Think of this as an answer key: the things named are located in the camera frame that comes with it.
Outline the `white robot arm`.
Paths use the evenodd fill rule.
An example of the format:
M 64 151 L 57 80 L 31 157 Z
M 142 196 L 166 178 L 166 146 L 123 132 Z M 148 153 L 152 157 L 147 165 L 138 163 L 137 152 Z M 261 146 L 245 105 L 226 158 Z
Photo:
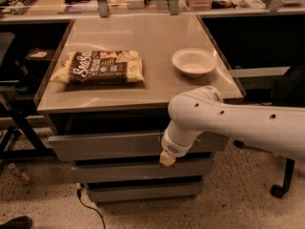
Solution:
M 171 122 L 161 140 L 160 163 L 171 166 L 204 132 L 234 138 L 297 161 L 305 160 L 305 110 L 225 104 L 218 89 L 178 94 L 168 105 Z

